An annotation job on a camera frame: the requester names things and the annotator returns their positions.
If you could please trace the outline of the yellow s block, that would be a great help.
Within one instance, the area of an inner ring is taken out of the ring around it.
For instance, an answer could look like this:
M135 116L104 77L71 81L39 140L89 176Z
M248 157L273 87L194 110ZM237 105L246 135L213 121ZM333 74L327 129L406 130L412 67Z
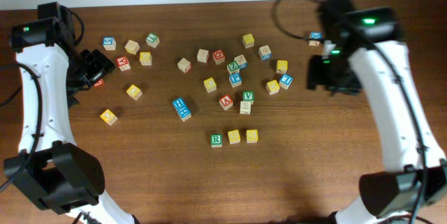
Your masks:
M230 130L228 131L228 140L230 144L240 143L241 137L239 130Z
M258 131L256 129L247 129L247 131L246 131L246 141L247 141L247 143L257 143L257 141L258 141Z

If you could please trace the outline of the green R block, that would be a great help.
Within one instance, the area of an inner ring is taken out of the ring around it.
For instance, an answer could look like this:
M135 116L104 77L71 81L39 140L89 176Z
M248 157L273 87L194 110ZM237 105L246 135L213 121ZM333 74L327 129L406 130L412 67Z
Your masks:
M222 147L223 146L223 137L221 134L212 134L210 138L211 147Z

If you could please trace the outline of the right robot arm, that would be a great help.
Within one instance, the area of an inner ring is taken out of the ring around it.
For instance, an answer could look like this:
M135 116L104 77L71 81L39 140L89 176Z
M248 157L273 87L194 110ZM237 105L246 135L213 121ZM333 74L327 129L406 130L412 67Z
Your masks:
M356 10L323 0L324 50L310 59L307 87L332 94L364 91L381 138L384 171L364 174L359 197L329 223L414 222L418 210L446 196L446 155L432 134L393 9Z

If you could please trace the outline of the yellow S block front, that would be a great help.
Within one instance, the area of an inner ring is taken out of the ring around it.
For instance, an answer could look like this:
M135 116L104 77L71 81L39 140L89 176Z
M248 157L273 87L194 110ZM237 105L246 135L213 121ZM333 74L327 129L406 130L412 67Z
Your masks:
M230 130L228 131L228 140L230 144L240 143L241 137L239 130Z

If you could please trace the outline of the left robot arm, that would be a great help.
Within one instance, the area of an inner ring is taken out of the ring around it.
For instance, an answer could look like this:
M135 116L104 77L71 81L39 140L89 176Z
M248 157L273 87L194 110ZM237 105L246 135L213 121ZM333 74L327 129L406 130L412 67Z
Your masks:
M74 140L68 110L115 65L98 50L77 51L78 15L57 2L41 4L36 21L14 26L10 45L22 77L23 127L16 157L3 162L14 185L40 210L82 223L135 223L105 189L99 160Z

